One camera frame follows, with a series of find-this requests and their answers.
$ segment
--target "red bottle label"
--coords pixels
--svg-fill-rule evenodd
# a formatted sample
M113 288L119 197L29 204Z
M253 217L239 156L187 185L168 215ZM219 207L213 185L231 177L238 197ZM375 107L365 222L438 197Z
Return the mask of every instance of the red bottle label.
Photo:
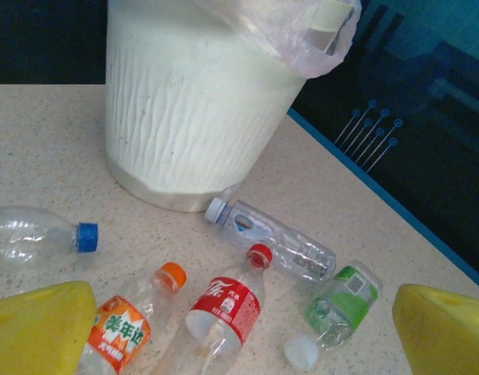
M237 280L216 277L191 310L202 310L222 319L238 335L241 344L260 315L258 298Z

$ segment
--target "orange bottle label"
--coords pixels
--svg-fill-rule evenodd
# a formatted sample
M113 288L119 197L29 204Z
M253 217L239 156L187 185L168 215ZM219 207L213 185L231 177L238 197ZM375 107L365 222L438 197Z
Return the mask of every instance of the orange bottle label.
M98 308L88 344L120 373L150 338L147 320L126 299L116 295Z

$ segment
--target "red bottle cap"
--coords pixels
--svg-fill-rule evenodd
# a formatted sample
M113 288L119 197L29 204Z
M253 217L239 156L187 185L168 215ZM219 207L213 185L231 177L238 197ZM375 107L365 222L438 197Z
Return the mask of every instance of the red bottle cap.
M255 244L248 250L246 257L250 259L253 266L268 268L272 262L272 251L263 244Z

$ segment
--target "crushed plastic bottle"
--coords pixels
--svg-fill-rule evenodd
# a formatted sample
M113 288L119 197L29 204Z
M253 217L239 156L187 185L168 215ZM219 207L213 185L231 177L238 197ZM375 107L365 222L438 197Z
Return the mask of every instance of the crushed plastic bottle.
M346 342L377 300L381 288L381 281L357 260L334 275L303 308L303 328L284 346L290 364L310 370L320 352Z
M168 324L173 299L187 276L173 262L150 277L124 283L98 308L95 323L76 375L116 375L123 371L149 339Z
M265 300L272 252L254 245L238 266L212 279L181 323L152 375L224 375L234 365Z
M94 252L97 240L95 223L72 224L47 209L0 207L0 266L47 266L54 256Z
M228 205L214 198L205 218L221 226L220 233L244 246L269 246L286 270L318 284L328 280L336 267L334 253L312 238L242 201Z

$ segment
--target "speckled countertop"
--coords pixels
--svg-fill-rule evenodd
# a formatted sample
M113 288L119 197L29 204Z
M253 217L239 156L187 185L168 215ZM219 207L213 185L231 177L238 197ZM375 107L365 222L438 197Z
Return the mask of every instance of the speckled countertop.
M97 221L94 256L23 278L0 275L0 296L65 280L88 280L98 302L131 275L181 263L188 284L165 332L126 374L148 374L179 321L234 248L201 213L150 206L122 189L104 163L103 86L0 86L0 205L52 209L71 221ZM363 260L384 284L352 340L326 354L318 374L411 374L391 318L399 285L426 284L479 298L479 287L382 202L300 126L286 117L238 198L313 237L338 265ZM282 345L297 322L295 281L265 275L267 300L230 375L293 374Z

